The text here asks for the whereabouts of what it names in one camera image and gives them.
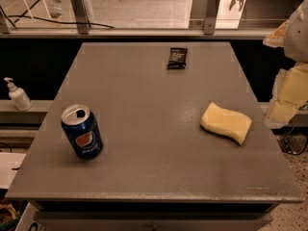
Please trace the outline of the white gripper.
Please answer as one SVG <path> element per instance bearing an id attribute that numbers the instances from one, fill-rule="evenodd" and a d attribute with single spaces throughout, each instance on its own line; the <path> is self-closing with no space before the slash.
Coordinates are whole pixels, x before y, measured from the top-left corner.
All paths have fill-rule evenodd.
<path id="1" fill-rule="evenodd" d="M 276 48 L 284 46 L 284 53 L 296 62 L 289 70 L 280 69 L 272 88 L 272 99 L 265 123 L 269 128 L 282 128 L 308 101 L 308 0 L 293 12 L 289 21 L 266 36 L 263 44 Z"/>

